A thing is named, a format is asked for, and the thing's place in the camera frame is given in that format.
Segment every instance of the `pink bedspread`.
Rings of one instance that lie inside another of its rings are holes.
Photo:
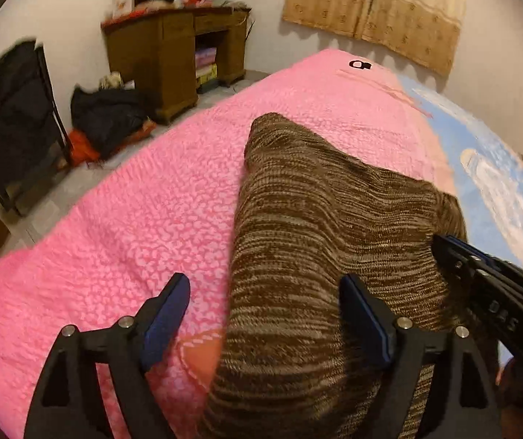
[[[191,302],[151,388],[179,438],[194,434],[226,317],[233,211],[254,118],[279,112],[336,147],[453,192],[451,171],[395,75],[323,51],[197,113],[87,193],[31,249],[0,259],[0,426],[22,437],[38,374],[58,331],[112,325],[175,271]],[[127,432],[99,368],[115,437]]]

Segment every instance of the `metal screw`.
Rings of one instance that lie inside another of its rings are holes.
[[[121,328],[129,328],[133,325],[134,318],[131,315],[125,315],[117,320],[117,325]]]
[[[401,316],[395,321],[395,324],[403,330],[409,330],[414,325],[407,316]]]
[[[455,328],[455,333],[461,338],[467,338],[469,336],[469,329],[459,325]]]
[[[64,337],[70,337],[73,333],[75,333],[75,331],[76,327],[74,325],[66,325],[60,332]]]

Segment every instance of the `black logo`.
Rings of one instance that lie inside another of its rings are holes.
[[[354,60],[349,63],[349,66],[355,69],[371,69],[371,63],[364,63],[363,61]]]

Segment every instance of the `folded blanket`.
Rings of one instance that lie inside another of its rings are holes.
[[[339,279],[359,274],[420,327],[461,322],[430,251],[434,233],[465,240],[459,204],[275,113],[254,121],[245,165],[226,337],[199,436],[348,437],[379,375],[342,328]],[[422,369],[402,437],[417,430],[431,375]]]

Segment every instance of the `stacked items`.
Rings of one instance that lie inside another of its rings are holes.
[[[194,55],[196,90],[201,94],[219,85],[219,81],[217,80],[217,64],[215,64],[216,56],[217,48],[198,49]]]

